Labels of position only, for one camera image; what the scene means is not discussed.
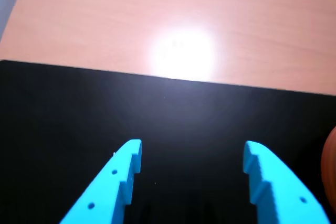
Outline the turquoise gripper finger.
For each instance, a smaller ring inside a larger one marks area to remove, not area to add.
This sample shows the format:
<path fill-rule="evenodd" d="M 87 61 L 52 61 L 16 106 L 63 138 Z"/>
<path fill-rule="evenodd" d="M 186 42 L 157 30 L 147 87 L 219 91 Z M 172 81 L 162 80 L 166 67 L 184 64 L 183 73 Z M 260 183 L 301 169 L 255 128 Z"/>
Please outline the turquoise gripper finger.
<path fill-rule="evenodd" d="M 243 171 L 258 223 L 329 223 L 323 207 L 295 173 L 264 145 L 247 141 Z"/>
<path fill-rule="evenodd" d="M 131 204 L 134 175 L 141 170 L 142 142 L 123 144 L 97 174 L 61 223 L 123 223 Z"/>

